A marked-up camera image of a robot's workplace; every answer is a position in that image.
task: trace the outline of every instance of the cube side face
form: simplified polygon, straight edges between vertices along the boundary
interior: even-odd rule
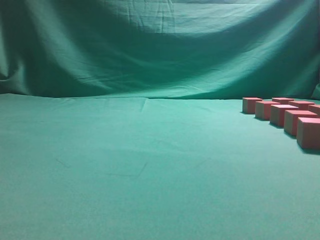
[[[309,106],[310,106],[309,104],[301,104],[299,106],[299,109],[303,111],[307,111],[309,109]]]
[[[293,117],[294,115],[288,111],[284,112],[284,131],[293,135]]]
[[[249,100],[247,107],[248,114],[255,114],[256,112],[256,100]]]
[[[258,119],[263,119],[265,111],[265,105],[260,102],[255,103],[255,117]]]
[[[297,128],[298,128],[298,118],[317,118],[318,115],[316,114],[308,114],[308,113],[299,113],[299,114],[292,114],[292,133],[291,135],[297,135]]]
[[[309,105],[308,110],[320,116],[320,105]]]
[[[266,104],[264,106],[264,116],[263,116],[264,120],[270,120],[271,106],[272,106],[271,104]]]
[[[262,101],[258,97],[243,97],[242,98],[242,112],[246,114],[255,114],[256,102]]]
[[[300,120],[297,122],[297,130],[296,130],[296,142],[299,144],[301,148],[304,148],[304,123]]]
[[[279,114],[278,114],[279,127],[284,127],[285,125],[285,112],[286,112],[286,109],[279,109]]]
[[[296,141],[303,149],[320,150],[320,122],[298,118]]]
[[[274,124],[274,125],[279,124],[279,113],[280,113],[280,109],[272,105],[270,108],[270,123],[271,124]]]
[[[242,99],[242,112],[248,113],[248,100]]]

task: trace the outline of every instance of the green fabric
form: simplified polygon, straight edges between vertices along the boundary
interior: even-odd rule
[[[320,98],[318,69],[318,0],[0,0],[0,93]]]
[[[320,156],[241,100],[0,95],[1,240],[316,240]]]

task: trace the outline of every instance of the cube face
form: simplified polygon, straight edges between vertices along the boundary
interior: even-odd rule
[[[242,98],[242,112],[246,114],[255,114],[256,102],[262,101],[258,97],[243,97]]]
[[[309,105],[308,110],[320,116],[320,105]]]
[[[294,99],[293,98],[287,98],[287,97],[273,97],[272,101],[280,103],[280,104],[289,104],[289,102],[290,101],[294,101]]]
[[[286,110],[298,110],[297,106],[288,104],[278,104],[271,106],[270,123],[279,127],[285,125],[285,111]]]
[[[320,150],[320,118],[299,117],[296,141],[303,149]]]
[[[319,116],[306,110],[286,110],[284,113],[284,131],[292,136],[297,135],[298,118],[318,118]]]
[[[289,101],[289,104],[298,107],[299,110],[307,111],[309,105],[314,105],[315,103],[312,101]]]
[[[271,105],[279,105],[275,101],[257,101],[255,103],[255,117],[258,119],[269,120],[271,114]]]

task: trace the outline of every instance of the wooden block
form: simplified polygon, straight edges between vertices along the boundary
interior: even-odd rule
[[[273,97],[272,101],[280,104],[289,104],[289,102],[294,101],[294,99],[287,97]]]
[[[318,118],[319,116],[306,110],[286,110],[284,112],[284,131],[292,136],[297,135],[298,118]]]
[[[270,123],[279,127],[285,124],[285,111],[286,110],[299,110],[297,106],[288,104],[271,105]]]
[[[255,117],[258,119],[269,120],[271,113],[271,105],[279,105],[275,101],[257,101],[255,103]]]
[[[303,149],[320,150],[320,118],[298,117],[296,141]]]
[[[298,107],[299,110],[308,110],[309,105],[314,105],[315,103],[312,101],[289,101],[289,104]]]
[[[309,105],[308,110],[320,116],[320,105]]]
[[[262,101],[258,97],[243,97],[242,98],[242,112],[246,114],[255,114],[256,102]]]

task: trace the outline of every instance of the red cube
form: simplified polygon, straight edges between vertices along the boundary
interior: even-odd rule
[[[272,101],[280,103],[280,104],[289,104],[289,102],[290,101],[294,101],[294,99],[293,98],[287,98],[287,97],[273,97]]]
[[[309,105],[314,105],[315,103],[312,101],[289,101],[289,104],[298,107],[299,110],[308,110]]]
[[[303,149],[320,150],[320,118],[299,117],[296,141]]]
[[[311,111],[286,110],[284,113],[284,131],[290,135],[297,135],[298,118],[318,118],[319,116]]]
[[[320,105],[309,105],[308,110],[320,116]]]
[[[286,110],[299,110],[297,106],[287,104],[271,105],[270,123],[279,127],[285,124],[285,111]]]
[[[258,97],[244,97],[242,98],[242,112],[246,114],[255,114],[256,102],[262,101]]]
[[[258,119],[269,120],[271,113],[271,105],[278,105],[275,101],[257,101],[255,103],[255,117]]]

